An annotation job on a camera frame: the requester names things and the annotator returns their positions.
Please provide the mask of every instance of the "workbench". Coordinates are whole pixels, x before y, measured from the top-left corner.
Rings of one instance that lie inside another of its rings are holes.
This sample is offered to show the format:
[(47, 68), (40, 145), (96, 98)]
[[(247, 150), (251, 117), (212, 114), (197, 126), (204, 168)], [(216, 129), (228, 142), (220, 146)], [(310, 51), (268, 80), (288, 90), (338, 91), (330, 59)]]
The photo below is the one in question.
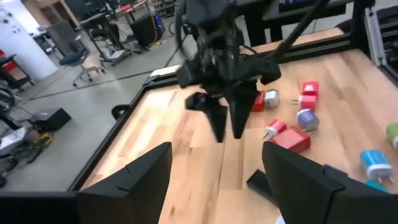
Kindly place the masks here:
[[(340, 35), (330, 29), (299, 38), (296, 44)], [(258, 46), (272, 50), (278, 43)], [(153, 75), (168, 73), (159, 70)], [(169, 190), (159, 223), (275, 223), (279, 209), (249, 189), (246, 181), (256, 169), (264, 171), (261, 151), (264, 128), (275, 118), (297, 124), (297, 106), (304, 81), (317, 80), (320, 97), (316, 115), (320, 127), (311, 134), (312, 146), (303, 156), (343, 170), (360, 182), (367, 181), (359, 154), (380, 149), (395, 167), (398, 152), (386, 140), (385, 128), (398, 121), (398, 89), (360, 50), (325, 55), (280, 65), (282, 78), (259, 90), (280, 91), (278, 108), (252, 113), (241, 139), (234, 139), (227, 118), (224, 142), (217, 143), (206, 116), (185, 110), (193, 86), (177, 85), (148, 91), (128, 117), (82, 189), (113, 174), (159, 144), (170, 141), (173, 164)], [(398, 184), (383, 185), (398, 193)]]

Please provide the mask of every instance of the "red power adapter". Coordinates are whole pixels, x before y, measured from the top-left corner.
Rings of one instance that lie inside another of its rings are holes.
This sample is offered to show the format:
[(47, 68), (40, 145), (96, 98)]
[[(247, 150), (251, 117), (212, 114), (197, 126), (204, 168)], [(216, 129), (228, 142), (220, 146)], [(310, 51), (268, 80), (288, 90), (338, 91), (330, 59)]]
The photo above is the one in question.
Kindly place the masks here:
[(296, 153), (301, 153), (311, 146), (310, 136), (297, 126), (292, 126), (286, 131), (275, 135), (270, 141)]
[(251, 108), (252, 112), (261, 112), (264, 110), (265, 107), (265, 102), (264, 102), (264, 97), (266, 93), (264, 91), (261, 91), (260, 94), (257, 96), (253, 108)]
[(302, 95), (318, 97), (319, 83), (317, 81), (308, 81), (303, 83)]

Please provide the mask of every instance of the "black office chair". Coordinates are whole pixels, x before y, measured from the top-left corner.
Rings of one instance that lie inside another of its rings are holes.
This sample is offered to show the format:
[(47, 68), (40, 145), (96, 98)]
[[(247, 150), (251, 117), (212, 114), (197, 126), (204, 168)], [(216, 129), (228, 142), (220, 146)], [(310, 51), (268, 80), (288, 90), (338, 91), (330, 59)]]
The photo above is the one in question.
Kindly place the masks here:
[(69, 22), (59, 22), (58, 24), (49, 27), (47, 32), (51, 36), (51, 39), (60, 53), (63, 55), (63, 58), (59, 61), (60, 65), (71, 67), (79, 65), (82, 69), (79, 75), (73, 80), (74, 87), (77, 87), (77, 84), (75, 83), (76, 80), (82, 79), (83, 75), (87, 75), (88, 80), (92, 82), (93, 79), (89, 74), (91, 71), (105, 72), (103, 67), (83, 67), (83, 63), (89, 56), (90, 50), (83, 44), (80, 40), (81, 36), (76, 34)]

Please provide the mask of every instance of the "black metal frame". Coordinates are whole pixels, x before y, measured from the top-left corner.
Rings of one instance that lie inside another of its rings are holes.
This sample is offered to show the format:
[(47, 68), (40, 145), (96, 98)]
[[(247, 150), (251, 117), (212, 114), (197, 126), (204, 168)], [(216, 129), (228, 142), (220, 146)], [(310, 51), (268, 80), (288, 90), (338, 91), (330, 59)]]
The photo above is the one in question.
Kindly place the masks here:
[[(367, 36), (364, 26), (364, 9), (366, 7), (373, 6), (374, 3), (375, 0), (355, 0), (353, 22), (350, 33), (309, 42), (306, 44), (296, 45), (282, 57), (281, 63), (302, 60), (311, 57), (319, 57), (321, 55), (332, 54), (351, 49), (361, 49), (363, 52), (369, 52), (368, 42), (366, 38), (364, 38)], [(392, 31), (395, 27), (398, 27), (398, 23), (381, 26), (382, 32), (385, 33), (385, 38), (388, 38), (392, 35), (389, 32), (394, 32), (395, 35), (395, 31)], [(272, 52), (273, 51), (264, 52), (258, 54), (257, 57), (265, 57)], [(382, 67), (381, 70), (394, 82), (394, 84), (398, 86), (398, 75), (391, 67)], [(142, 88), (130, 104), (116, 106), (112, 110), (112, 115), (117, 120), (116, 124), (103, 139), (102, 143), (99, 145), (91, 159), (86, 163), (86, 166), (84, 166), (83, 170), (80, 172), (68, 190), (71, 191), (81, 189), (87, 178), (96, 167), (97, 163), (99, 163), (100, 159), (108, 150), (108, 147), (110, 147), (132, 112), (136, 109), (139, 102), (143, 99), (148, 91), (176, 84), (177, 76), (175, 73), (170, 75), (157, 75), (154, 77), (149, 77), (147, 81), (144, 82)]]

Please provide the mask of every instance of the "concrete floor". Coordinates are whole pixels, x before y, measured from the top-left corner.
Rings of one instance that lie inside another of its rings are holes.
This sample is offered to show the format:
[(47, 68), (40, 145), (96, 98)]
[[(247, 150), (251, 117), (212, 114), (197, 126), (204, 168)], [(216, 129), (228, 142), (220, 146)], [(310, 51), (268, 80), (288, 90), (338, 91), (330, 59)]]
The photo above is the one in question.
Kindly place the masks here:
[[(394, 5), (391, 0), (376, 1), (376, 8)], [(319, 19), (315, 32), (329, 29), (339, 22), (349, 19), (352, 4), (343, 16)], [(164, 20), (167, 27), (172, 19)], [(244, 19), (237, 18), (237, 24), (242, 28), (248, 44), (248, 36)], [(286, 38), (296, 24), (283, 27)], [(120, 26), (125, 32), (130, 32), (125, 24)], [(305, 31), (312, 32), (313, 24)], [(62, 107), (73, 118), (66, 126), (55, 133), (49, 148), (37, 160), (26, 166), (18, 166), (7, 177), (8, 183), (2, 190), (8, 191), (63, 191), (66, 190), (79, 174), (86, 161), (99, 146), (102, 139), (111, 129), (115, 120), (111, 109), (115, 105), (129, 103), (139, 91), (144, 80), (151, 71), (167, 65), (176, 65), (182, 58), (175, 52), (174, 38), (165, 32), (165, 43), (142, 55), (133, 55), (117, 66), (109, 67), (106, 74), (92, 75), (94, 81), (78, 81), (79, 88), (72, 87), (72, 80), (80, 68), (59, 68), (52, 76), (38, 82), (36, 86), (27, 86), (21, 93), (22, 102), (19, 106), (34, 113), (43, 108)], [(87, 64), (98, 64), (99, 53), (92, 43), (85, 38), (92, 53)], [(188, 36), (184, 46), (193, 54), (195, 42)], [(25, 112), (16, 109), (15, 118), (27, 116)]]

